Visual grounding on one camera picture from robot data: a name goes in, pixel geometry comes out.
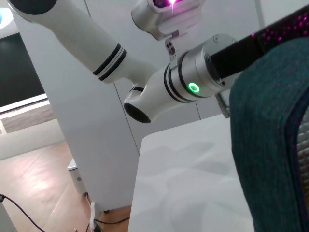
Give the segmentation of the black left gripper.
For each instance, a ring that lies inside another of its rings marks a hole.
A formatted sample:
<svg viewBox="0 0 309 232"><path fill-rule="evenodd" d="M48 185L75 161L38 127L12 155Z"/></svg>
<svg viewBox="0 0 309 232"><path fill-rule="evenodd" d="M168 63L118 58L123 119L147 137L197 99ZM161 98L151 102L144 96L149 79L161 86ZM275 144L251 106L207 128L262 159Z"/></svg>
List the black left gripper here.
<svg viewBox="0 0 309 232"><path fill-rule="evenodd" d="M306 5L211 55L209 74L213 79L227 78L245 70L284 42L308 35L309 6Z"/></svg>

